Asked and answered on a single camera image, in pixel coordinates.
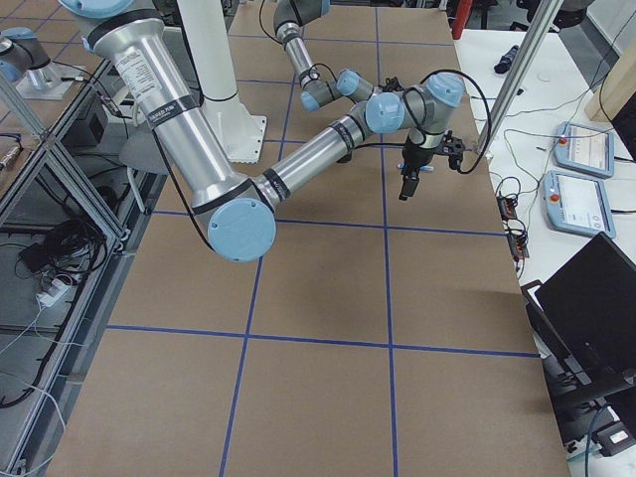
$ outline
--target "power strip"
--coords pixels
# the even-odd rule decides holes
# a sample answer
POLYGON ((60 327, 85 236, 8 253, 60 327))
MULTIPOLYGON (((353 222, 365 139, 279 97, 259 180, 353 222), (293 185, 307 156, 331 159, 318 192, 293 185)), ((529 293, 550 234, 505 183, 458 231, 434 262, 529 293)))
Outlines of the power strip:
POLYGON ((70 288, 71 286, 69 284, 64 283, 59 278, 54 278, 49 289, 38 293, 36 299, 43 308, 51 308, 70 288))

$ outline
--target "label sticker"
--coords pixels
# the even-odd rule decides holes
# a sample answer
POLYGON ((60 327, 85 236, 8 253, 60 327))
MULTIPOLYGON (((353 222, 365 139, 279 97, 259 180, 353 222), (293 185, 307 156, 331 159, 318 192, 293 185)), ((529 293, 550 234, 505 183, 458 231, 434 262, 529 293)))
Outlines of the label sticker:
POLYGON ((161 90, 161 83, 141 50, 133 48, 115 67, 137 101, 143 101, 151 92, 161 90))
POLYGON ((614 435, 612 435, 610 437, 610 440, 613 443, 617 444, 621 440, 625 440, 627 437, 629 437, 629 435, 627 435, 627 432, 625 432, 624 430, 621 430, 621 431, 616 432, 614 435))

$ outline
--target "white wall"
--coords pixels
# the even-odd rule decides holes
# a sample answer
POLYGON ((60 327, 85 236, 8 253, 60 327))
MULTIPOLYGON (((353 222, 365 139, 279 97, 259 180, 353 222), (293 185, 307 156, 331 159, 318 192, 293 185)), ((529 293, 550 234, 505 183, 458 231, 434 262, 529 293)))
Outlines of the white wall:
MULTIPOLYGON (((612 43, 620 28, 636 10, 636 0, 596 0, 587 9, 587 16, 605 39, 612 43)), ((614 44, 620 55, 636 40, 636 16, 623 30, 614 44)))

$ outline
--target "black cable bundle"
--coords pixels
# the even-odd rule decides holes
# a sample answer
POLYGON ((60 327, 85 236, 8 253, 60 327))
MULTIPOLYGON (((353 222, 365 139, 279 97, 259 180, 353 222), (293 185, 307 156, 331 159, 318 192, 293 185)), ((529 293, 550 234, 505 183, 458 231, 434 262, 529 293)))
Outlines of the black cable bundle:
POLYGON ((61 273, 90 273, 100 268, 107 257, 106 239, 101 231, 93 224, 78 219, 71 219, 53 227, 47 233, 42 248, 49 256, 51 266, 61 273), (100 248, 103 248, 104 252, 102 260, 93 265, 100 248), (58 265, 59 260, 85 255, 89 256, 87 269, 64 269, 58 265))

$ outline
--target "shiny metal tube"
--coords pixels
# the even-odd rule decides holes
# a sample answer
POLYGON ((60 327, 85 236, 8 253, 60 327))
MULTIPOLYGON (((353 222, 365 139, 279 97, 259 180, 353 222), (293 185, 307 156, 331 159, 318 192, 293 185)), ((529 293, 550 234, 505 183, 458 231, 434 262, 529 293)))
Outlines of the shiny metal tube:
MULTIPOLYGON (((364 141, 363 131, 353 119, 345 116, 337 122, 349 131, 353 141, 350 147, 353 148, 364 141)), ((349 152, 350 149, 341 134, 335 128, 328 127, 281 162, 276 163, 271 169, 293 194, 349 152)), ((276 191, 263 176, 258 177, 254 182, 272 206, 275 207, 281 202, 276 191)))
POLYGON ((490 142, 488 141, 488 128, 484 127, 477 143, 478 152, 482 152, 490 147, 490 143, 495 138, 502 122, 504 122, 513 100, 517 97, 517 91, 521 87, 521 83, 526 77, 526 73, 533 63, 533 59, 544 42, 544 37, 550 29, 562 3, 563 0, 543 0, 539 5, 535 18, 530 24, 528 33, 524 37, 524 41, 513 61, 513 65, 506 75, 506 79, 497 95, 497 100, 492 106, 492 132, 490 142))
MULTIPOLYGON (((302 41, 302 38, 297 36, 299 34, 300 29, 298 28, 298 25, 294 23, 285 23, 281 25, 276 32, 278 40, 280 40, 284 45, 285 52, 287 53, 289 61, 294 67, 294 71, 297 75, 301 76, 303 73, 310 70, 311 67, 314 66, 314 63, 309 56, 307 48, 305 47, 305 42, 302 41)), ((302 86, 305 86, 305 84, 310 80, 312 80, 312 78, 307 76, 302 79, 300 84, 302 86)))
MULTIPOLYGON (((146 116, 171 101, 189 97, 172 57, 162 41, 163 22, 137 20, 99 39, 95 52, 111 60, 146 116)), ((193 207, 208 203, 246 180, 237 173, 196 107, 161 122, 156 132, 194 193, 193 207)))

